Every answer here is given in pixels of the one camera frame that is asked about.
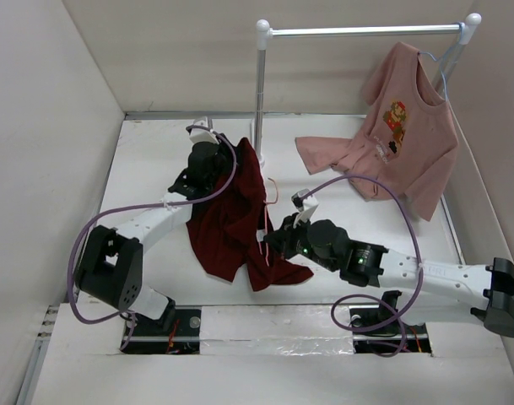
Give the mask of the pink wire hanger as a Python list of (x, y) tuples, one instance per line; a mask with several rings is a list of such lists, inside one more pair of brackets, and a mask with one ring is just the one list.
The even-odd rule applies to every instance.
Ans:
[(273, 178), (268, 177), (267, 180), (270, 181), (273, 184), (273, 187), (274, 187), (274, 190), (275, 190), (274, 200), (265, 201), (264, 202), (264, 210), (263, 210), (264, 228), (263, 228), (263, 231), (262, 231), (262, 241), (261, 241), (261, 243), (264, 245), (264, 247), (261, 249), (261, 253), (264, 256), (264, 260), (265, 260), (267, 266), (269, 267), (270, 266), (270, 260), (269, 260), (270, 250), (269, 250), (268, 244), (264, 241), (264, 237), (268, 234), (268, 217), (269, 217), (269, 215), (268, 215), (268, 206), (269, 205), (274, 205), (274, 204), (276, 204), (279, 201), (279, 187), (277, 185), (276, 180), (274, 180)]

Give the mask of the dark red t shirt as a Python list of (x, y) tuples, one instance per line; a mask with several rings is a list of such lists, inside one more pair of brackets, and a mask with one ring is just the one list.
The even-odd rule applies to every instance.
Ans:
[(260, 164), (247, 138), (235, 149), (239, 159), (234, 179), (187, 223), (195, 257), (207, 274), (230, 283), (246, 266), (255, 292), (270, 285), (305, 282), (313, 276), (310, 268), (287, 262), (257, 239), (260, 230), (273, 231), (265, 214), (267, 195)]

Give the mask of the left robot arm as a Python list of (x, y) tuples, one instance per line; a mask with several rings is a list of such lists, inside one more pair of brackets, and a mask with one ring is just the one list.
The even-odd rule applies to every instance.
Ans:
[(222, 133), (216, 140), (192, 146), (187, 167), (157, 203), (139, 204), (138, 216), (117, 227), (99, 225), (99, 213), (79, 232), (70, 253), (67, 293), (73, 314), (84, 324), (92, 321), (78, 312), (78, 289), (114, 308), (145, 321), (152, 332), (168, 333), (175, 322), (176, 303), (143, 285), (145, 253), (167, 234), (187, 223), (196, 208), (223, 193), (238, 167), (235, 147)]

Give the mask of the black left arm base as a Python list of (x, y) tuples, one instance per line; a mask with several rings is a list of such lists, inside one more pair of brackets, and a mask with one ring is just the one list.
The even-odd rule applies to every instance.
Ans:
[(178, 306), (170, 324), (163, 330), (155, 322), (137, 315), (137, 323), (124, 354), (200, 354), (200, 306)]

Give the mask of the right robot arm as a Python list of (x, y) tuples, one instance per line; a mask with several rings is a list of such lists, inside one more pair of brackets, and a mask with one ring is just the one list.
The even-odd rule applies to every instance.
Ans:
[(283, 258), (301, 255), (354, 286), (402, 293), (420, 287), (436, 297), (430, 304), (416, 302), (407, 312), (394, 302), (378, 308), (377, 324), (387, 332), (406, 322), (454, 321), (479, 323), (514, 338), (514, 263), (508, 259), (496, 257), (490, 265), (418, 264), (413, 256), (350, 239), (329, 219), (296, 222), (293, 216), (263, 239)]

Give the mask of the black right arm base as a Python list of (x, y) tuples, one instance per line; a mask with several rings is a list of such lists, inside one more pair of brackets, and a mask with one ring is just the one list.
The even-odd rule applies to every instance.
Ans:
[[(407, 295), (399, 290), (385, 291), (381, 300), (391, 306), (395, 311), (401, 307), (399, 300), (407, 298)], [(375, 300), (359, 297), (349, 300), (350, 311), (349, 326), (354, 328), (370, 327), (390, 318), (392, 312), (382, 303)], [(404, 324), (405, 341), (403, 353), (407, 354), (431, 354), (429, 333), (425, 324)], [(402, 340), (401, 327), (398, 321), (379, 329), (361, 333), (353, 332), (353, 347), (355, 354), (376, 354), (387, 357), (400, 345)]]

